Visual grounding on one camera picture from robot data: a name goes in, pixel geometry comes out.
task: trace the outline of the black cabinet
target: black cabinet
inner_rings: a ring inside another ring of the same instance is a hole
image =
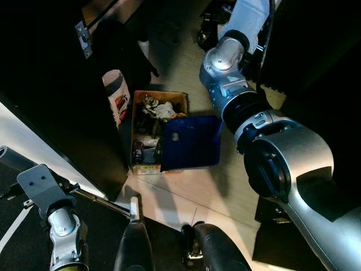
[[[13,1],[0,16],[1,102],[110,199],[126,180],[120,137],[78,1]]]

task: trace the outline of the cluttered items in box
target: cluttered items in box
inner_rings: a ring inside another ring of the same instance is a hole
[[[133,164],[161,164],[166,123],[186,116],[180,103],[158,100],[149,93],[143,93],[141,102],[135,104]]]

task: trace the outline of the black cable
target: black cable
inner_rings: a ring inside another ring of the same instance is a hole
[[[0,199],[13,199],[17,196],[23,195],[24,190],[19,183],[13,183],[1,196]]]
[[[261,76],[262,76],[263,64],[264,64],[265,59],[266,59],[268,44],[270,43],[271,33],[272,33],[272,29],[273,29],[273,21],[274,21],[274,17],[275,17],[275,10],[276,10],[275,0],[270,0],[270,14],[268,16],[268,30],[267,30],[266,42],[265,42],[265,45],[263,47],[263,53],[262,53],[261,62],[259,63],[258,76],[257,76],[257,82],[256,82],[256,91],[261,96],[263,96],[266,100],[267,100],[267,98],[266,98],[265,90],[263,88],[261,88]]]
[[[96,17],[89,25],[87,29],[90,29],[93,25],[101,20],[101,18],[118,2],[118,0],[113,0],[99,15]]]

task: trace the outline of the white wall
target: white wall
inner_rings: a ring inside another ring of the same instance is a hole
[[[0,146],[2,145],[38,164],[46,164],[58,175],[79,183],[82,189],[104,197],[102,192],[0,103]]]

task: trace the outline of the cardboard box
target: cardboard box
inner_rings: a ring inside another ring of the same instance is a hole
[[[167,92],[167,91],[146,91],[146,90],[137,90],[134,92],[134,101],[133,101],[133,114],[132,114],[132,124],[131,124],[131,170],[134,174],[158,174],[161,172],[160,164],[134,164],[132,161],[133,153],[133,140],[134,140],[134,119],[136,117],[137,105],[140,104],[146,94],[154,97],[159,100],[160,103],[172,102],[173,104],[180,104],[182,112],[188,114],[188,103],[187,103],[187,94],[180,92]]]

